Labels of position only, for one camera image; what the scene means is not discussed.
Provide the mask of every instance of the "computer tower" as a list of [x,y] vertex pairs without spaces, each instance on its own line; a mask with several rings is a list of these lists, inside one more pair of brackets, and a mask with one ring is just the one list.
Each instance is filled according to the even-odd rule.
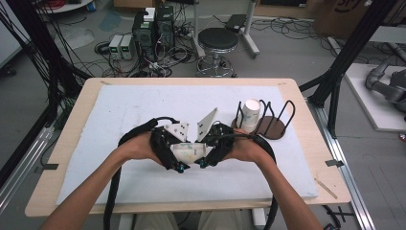
[[173,27],[173,6],[164,6],[156,9],[156,23],[158,39],[161,47],[166,50],[175,46]]
[[155,21],[144,21],[144,15],[137,13],[134,18],[132,33],[138,56],[140,58],[145,56],[149,61],[155,62],[157,60],[155,50],[159,50]]

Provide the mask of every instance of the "pants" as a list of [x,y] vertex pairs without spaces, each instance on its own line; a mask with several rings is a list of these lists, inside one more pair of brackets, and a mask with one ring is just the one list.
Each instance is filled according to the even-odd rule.
[[[202,212],[198,230],[242,230],[239,210]],[[134,230],[179,230],[172,213],[137,215]]]

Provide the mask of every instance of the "table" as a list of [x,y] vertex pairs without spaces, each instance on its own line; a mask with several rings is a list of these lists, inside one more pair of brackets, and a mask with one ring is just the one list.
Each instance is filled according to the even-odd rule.
[[[29,217],[49,216],[56,208],[56,198],[63,183],[64,174],[86,123],[99,90],[105,84],[120,85],[268,85],[278,86],[284,100],[296,105],[292,123],[303,147],[305,159],[315,178],[319,196],[306,199],[307,204],[348,203],[350,193],[336,167],[328,167],[331,160],[327,145],[314,122],[306,102],[295,81],[290,79],[91,79],[86,82],[72,113],[62,130],[49,164],[59,164],[56,171],[44,171],[27,205]],[[126,204],[115,208],[116,213],[183,212],[215,209],[251,209],[268,207],[268,201],[216,201],[188,203]],[[103,205],[95,205],[91,214],[103,213]]]

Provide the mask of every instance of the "white board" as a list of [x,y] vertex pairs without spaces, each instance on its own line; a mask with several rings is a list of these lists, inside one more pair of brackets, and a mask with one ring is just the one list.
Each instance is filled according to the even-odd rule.
[[[346,73],[348,83],[375,130],[406,131],[404,121],[406,114],[400,112],[392,103],[386,101],[382,94],[365,87],[367,75],[375,67],[376,65],[353,64]],[[380,81],[389,84],[392,73],[403,69],[405,67],[389,66],[385,71],[385,76]]]
[[[236,116],[238,102],[244,103],[248,99],[271,101],[275,111],[281,111],[284,105],[278,87],[104,86],[72,155],[56,203],[59,204],[77,188],[133,127],[151,118],[169,116],[190,124],[188,139],[193,142],[197,137],[195,124],[215,107],[218,108],[216,120],[230,125]],[[284,122],[288,118],[287,113],[282,116]],[[313,176],[292,124],[280,140],[269,143],[276,153],[278,166],[299,195],[304,198],[316,197],[318,192]],[[109,185],[97,203],[105,203],[108,188]],[[253,163],[228,160],[204,170],[193,165],[180,174],[167,171],[151,160],[140,160],[123,165],[116,202],[250,200],[271,197],[266,180]]]

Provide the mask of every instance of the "stool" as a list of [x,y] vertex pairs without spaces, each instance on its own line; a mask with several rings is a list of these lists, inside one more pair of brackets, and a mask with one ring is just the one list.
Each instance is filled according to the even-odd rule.
[[236,48],[236,34],[224,28],[209,28],[199,33],[197,41],[209,54],[197,62],[196,75],[202,73],[211,77],[224,77],[234,73],[230,60],[219,54],[229,53]]

